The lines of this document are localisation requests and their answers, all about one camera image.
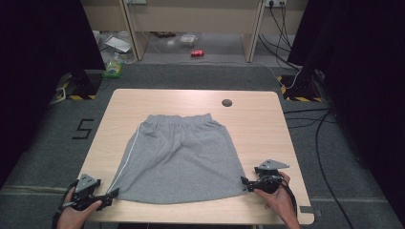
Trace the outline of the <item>black stand base striped tape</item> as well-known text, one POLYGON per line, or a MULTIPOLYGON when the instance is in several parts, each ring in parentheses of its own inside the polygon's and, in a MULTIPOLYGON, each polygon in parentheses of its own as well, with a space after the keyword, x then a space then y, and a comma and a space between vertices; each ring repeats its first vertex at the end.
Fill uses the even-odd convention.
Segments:
POLYGON ((102 76, 98 71, 85 71, 76 77, 71 73, 62 76, 56 87, 57 99, 94 100, 101 84, 102 76))
POLYGON ((300 82, 296 75, 280 75, 277 80, 285 100, 299 102, 322 101, 321 95, 311 81, 300 82))

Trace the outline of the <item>person's left hand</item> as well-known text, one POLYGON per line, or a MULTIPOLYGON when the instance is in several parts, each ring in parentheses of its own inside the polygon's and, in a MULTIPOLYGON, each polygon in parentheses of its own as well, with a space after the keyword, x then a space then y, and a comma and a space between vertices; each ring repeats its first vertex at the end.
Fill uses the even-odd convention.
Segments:
POLYGON ((101 205, 98 200, 82 211, 76 211, 71 206, 62 207, 62 212, 57 220, 55 229, 81 229, 88 218, 101 205))

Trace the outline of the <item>grey shorts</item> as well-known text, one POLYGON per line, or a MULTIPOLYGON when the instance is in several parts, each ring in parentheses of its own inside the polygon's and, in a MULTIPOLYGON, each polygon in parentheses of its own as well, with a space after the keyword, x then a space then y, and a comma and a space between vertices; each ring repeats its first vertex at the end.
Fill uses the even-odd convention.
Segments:
POLYGON ((130 138, 109 190, 143 203, 208 201, 243 195, 244 175, 228 130, 210 114, 151 114, 130 138))

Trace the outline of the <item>person's right hand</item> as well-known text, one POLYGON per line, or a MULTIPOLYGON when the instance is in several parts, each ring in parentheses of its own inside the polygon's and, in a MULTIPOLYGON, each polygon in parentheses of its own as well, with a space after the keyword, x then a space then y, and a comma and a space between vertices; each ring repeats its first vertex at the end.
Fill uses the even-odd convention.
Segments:
POLYGON ((290 177, 283 172, 280 172, 280 176, 283 178, 282 184, 273 194, 259 189, 255 189, 254 193, 266 201, 265 207, 274 211, 287 229, 301 229, 289 194, 290 177))

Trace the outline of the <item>green packet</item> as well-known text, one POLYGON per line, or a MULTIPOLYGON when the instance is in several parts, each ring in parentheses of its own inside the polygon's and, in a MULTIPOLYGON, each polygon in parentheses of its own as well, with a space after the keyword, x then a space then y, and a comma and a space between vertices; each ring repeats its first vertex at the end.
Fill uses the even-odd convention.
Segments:
POLYGON ((119 54, 116 53, 115 56, 109 60, 105 65, 105 71, 102 74, 103 78, 119 78, 122 74, 122 60, 119 54))

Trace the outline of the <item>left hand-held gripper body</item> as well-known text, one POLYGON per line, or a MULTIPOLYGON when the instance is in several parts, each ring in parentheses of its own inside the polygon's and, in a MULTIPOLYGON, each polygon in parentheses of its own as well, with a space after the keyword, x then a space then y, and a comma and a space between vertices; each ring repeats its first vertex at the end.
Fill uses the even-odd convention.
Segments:
POLYGON ((87 174, 83 174, 77 181, 74 193, 71 198, 72 207, 77 211, 87 209, 97 201, 94 196, 95 189, 100 185, 101 180, 95 179, 87 174))

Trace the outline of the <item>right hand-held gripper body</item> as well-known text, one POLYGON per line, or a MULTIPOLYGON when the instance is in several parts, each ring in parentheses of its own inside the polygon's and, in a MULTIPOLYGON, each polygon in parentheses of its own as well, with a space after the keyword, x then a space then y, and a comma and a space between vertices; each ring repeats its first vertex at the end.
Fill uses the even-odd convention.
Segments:
POLYGON ((280 169, 288 168, 288 165, 272 159, 267 159, 254 168, 259 178, 253 182, 252 189, 259 189, 268 194, 275 193, 282 182, 280 169))

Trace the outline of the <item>white paper sheet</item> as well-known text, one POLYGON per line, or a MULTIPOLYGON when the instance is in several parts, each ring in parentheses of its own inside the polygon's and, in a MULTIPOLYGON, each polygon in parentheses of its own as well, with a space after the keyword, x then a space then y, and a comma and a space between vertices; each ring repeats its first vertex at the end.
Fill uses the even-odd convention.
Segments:
POLYGON ((131 44, 121 40, 119 38, 116 38, 114 36, 109 36, 106 41, 104 42, 105 45, 112 47, 120 52, 128 52, 131 50, 131 44))

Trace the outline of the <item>black curtain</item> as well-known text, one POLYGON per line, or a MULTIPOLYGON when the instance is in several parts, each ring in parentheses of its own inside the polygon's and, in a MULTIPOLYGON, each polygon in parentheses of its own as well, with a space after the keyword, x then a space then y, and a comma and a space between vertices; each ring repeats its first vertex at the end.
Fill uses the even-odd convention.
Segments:
POLYGON ((0 0, 0 187, 28 150, 62 75, 102 70, 80 0, 0 0))
POLYGON ((405 0, 308 0, 289 61, 325 74, 357 153, 405 226, 405 0))

